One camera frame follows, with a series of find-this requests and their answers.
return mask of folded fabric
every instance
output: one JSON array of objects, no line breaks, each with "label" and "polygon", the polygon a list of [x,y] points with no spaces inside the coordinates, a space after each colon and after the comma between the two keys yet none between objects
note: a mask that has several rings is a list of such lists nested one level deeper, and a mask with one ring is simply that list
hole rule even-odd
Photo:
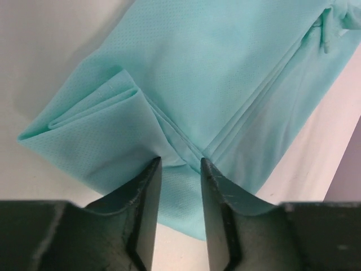
[{"label": "folded fabric", "polygon": [[103,194],[161,156],[159,222],[204,239],[200,159],[256,193],[359,45],[360,4],[136,0],[19,142]]}]

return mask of gray wall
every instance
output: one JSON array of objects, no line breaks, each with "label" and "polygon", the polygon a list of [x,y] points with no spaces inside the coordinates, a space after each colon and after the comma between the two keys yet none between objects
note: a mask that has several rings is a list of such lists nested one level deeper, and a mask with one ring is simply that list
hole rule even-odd
[{"label": "gray wall", "polygon": [[326,201],[361,201],[361,119],[351,137]]}]

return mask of folded shirt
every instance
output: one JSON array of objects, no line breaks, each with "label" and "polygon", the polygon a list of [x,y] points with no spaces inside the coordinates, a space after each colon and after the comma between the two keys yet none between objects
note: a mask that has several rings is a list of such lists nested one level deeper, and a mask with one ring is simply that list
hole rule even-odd
[{"label": "folded shirt", "polygon": [[360,6],[136,0],[18,140],[102,194],[161,156],[159,222],[204,239],[200,159],[255,194],[359,45]]}]

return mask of black metal jaw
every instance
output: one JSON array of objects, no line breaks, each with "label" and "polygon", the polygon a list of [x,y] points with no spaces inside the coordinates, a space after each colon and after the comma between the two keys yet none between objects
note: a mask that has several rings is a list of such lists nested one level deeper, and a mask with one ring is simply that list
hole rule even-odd
[{"label": "black metal jaw", "polygon": [[0,203],[0,270],[151,270],[161,160],[84,209],[65,201]]},{"label": "black metal jaw", "polygon": [[361,204],[273,206],[206,159],[201,171],[210,271],[361,270]]},{"label": "black metal jaw", "polygon": [[[361,270],[360,204],[274,206],[206,159],[201,186],[210,271]],[[157,158],[83,209],[0,202],[0,270],[151,271],[160,187]]]}]

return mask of white background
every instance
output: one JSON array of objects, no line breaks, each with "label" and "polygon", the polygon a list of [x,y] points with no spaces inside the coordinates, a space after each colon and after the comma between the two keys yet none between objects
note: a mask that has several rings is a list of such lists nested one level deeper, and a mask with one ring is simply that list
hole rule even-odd
[{"label": "white background", "polygon": [[[77,63],[124,12],[124,0],[0,0],[0,199],[100,197],[16,143]],[[258,195],[322,200],[361,114],[361,48]],[[157,228],[153,270],[208,270],[205,242]]]}]

